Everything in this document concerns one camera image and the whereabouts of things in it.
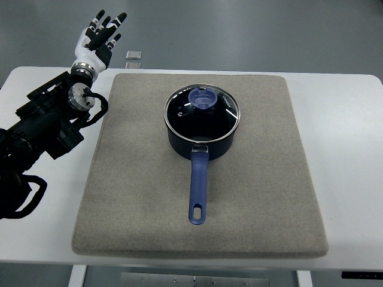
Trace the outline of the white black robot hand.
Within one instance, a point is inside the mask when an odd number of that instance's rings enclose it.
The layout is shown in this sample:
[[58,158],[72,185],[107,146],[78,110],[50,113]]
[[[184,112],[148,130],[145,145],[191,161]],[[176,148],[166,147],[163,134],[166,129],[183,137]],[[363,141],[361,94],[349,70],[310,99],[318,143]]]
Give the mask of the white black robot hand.
[[123,12],[112,19],[105,16],[104,10],[100,10],[78,39],[71,70],[83,69],[93,80],[105,71],[109,67],[113,49],[121,38],[116,31],[126,17],[127,14]]

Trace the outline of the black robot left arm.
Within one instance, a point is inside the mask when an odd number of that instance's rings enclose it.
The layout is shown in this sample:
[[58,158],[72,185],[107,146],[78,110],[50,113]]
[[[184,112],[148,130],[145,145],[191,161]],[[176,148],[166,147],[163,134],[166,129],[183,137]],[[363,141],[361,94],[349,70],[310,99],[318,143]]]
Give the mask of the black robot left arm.
[[75,63],[29,93],[29,102],[16,111],[19,122],[1,129],[1,218],[31,214],[47,183],[25,172],[44,152],[53,159],[69,153],[84,139],[80,130],[107,113],[106,98],[91,91],[97,76],[90,65]]

